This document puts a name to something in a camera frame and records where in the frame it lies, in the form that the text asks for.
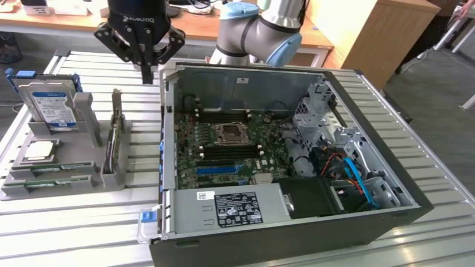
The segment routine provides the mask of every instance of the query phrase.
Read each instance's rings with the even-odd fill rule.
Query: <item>white sticker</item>
[[[71,127],[77,125],[74,110],[67,106],[66,93],[35,92],[33,96],[45,121],[51,126]]]
[[[250,83],[250,78],[238,78],[237,83]]]
[[[45,168],[45,169],[33,169],[31,170],[34,173],[42,173],[42,172],[59,172],[62,171],[61,168]]]
[[[215,191],[197,192],[197,199],[198,200],[215,199]]]
[[[23,6],[25,13],[27,15],[50,15],[50,7],[49,6]]]

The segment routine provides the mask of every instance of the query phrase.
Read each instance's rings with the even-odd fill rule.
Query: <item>cpu socket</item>
[[[226,145],[249,145],[250,138],[246,132],[247,126],[242,122],[225,123],[215,125],[217,144]]]

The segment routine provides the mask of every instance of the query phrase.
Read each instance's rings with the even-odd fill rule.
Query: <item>psu label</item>
[[[215,205],[222,228],[263,223],[255,192],[215,195]]]

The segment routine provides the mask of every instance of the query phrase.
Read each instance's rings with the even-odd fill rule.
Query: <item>aluminum profile table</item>
[[[333,72],[436,209],[368,246],[253,266],[472,266],[474,197],[365,76],[354,71]],[[159,87],[142,85],[141,72],[133,64],[105,53],[55,56],[46,73],[82,76],[83,89],[94,94],[93,108],[99,120],[111,116],[114,88],[123,91],[125,114],[134,122],[127,187],[117,192],[0,202],[0,266],[153,266],[149,245],[137,241],[137,222],[139,211],[155,206],[158,199]],[[349,114],[342,106],[340,109],[352,125]],[[0,143],[2,176],[30,131],[29,119],[23,107]]]

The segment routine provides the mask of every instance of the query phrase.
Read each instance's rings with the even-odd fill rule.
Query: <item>hard drive label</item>
[[[215,195],[215,205],[222,228],[263,223],[255,192]]]
[[[69,107],[69,96],[63,92],[35,92],[39,112],[45,121],[54,127],[71,127],[77,125],[77,118],[71,107]]]

